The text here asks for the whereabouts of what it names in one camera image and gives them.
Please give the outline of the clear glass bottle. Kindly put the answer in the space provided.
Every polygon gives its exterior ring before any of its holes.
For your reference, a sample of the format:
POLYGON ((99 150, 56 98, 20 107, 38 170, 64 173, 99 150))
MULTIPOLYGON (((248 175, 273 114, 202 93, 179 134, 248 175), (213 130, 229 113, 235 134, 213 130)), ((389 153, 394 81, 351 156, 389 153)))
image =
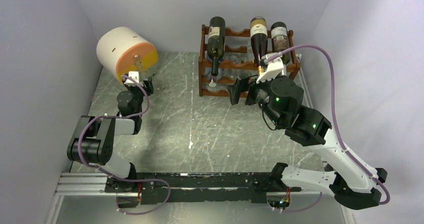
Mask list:
POLYGON ((139 79, 144 79, 147 71, 144 68, 143 63, 141 59, 138 57, 138 55, 134 56, 134 66, 135 66, 135 70, 139 74, 139 79))

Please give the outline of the gold foil wine bottle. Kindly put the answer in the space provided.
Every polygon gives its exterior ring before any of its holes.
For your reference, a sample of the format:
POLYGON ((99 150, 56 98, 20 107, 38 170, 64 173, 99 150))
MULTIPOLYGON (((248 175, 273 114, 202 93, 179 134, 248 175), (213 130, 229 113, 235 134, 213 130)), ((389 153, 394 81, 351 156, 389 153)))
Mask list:
POLYGON ((258 74, 263 73, 264 68, 260 63, 261 58, 267 54, 268 44, 267 24, 263 17, 254 17, 250 22, 250 42, 253 53, 253 62, 257 66, 258 74))

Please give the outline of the dark green wine bottle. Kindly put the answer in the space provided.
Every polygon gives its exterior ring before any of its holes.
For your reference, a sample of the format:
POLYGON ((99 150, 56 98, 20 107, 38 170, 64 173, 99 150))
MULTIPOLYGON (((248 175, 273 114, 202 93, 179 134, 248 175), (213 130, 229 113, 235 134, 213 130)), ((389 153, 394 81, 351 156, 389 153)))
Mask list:
POLYGON ((216 55, 221 55, 223 52, 223 57, 225 54, 225 33, 226 33, 226 23, 222 17, 216 16, 211 18, 209 22, 209 31, 208 31, 208 47, 207 53, 216 53, 216 55))

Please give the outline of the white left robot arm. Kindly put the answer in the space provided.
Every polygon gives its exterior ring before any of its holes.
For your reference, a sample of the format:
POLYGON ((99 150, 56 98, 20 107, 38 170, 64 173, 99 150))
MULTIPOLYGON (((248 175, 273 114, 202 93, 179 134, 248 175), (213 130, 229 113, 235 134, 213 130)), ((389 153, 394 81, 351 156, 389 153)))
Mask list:
POLYGON ((142 124, 144 100, 154 93, 152 78, 128 79, 126 90, 117 95, 118 113, 116 116, 81 116, 67 147, 67 157, 71 161, 88 164, 109 176, 118 179, 118 185, 127 192, 138 186, 134 164, 120 158, 113 150, 115 136, 136 135, 142 124))

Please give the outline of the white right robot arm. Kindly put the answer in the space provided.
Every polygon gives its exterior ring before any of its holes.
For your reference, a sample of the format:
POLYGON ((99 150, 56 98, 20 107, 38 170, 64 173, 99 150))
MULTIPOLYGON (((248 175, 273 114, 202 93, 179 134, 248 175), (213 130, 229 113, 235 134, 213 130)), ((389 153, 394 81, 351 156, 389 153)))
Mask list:
POLYGON ((319 155, 332 171, 300 169, 277 163, 270 175, 276 191, 302 187, 332 196, 339 204, 361 210, 381 205, 387 172, 358 158, 337 138, 336 129, 318 110, 302 104, 304 90, 286 76, 257 82, 257 76, 237 78, 227 86, 230 102, 247 92, 246 105, 257 105, 270 130, 283 130, 292 141, 319 155))

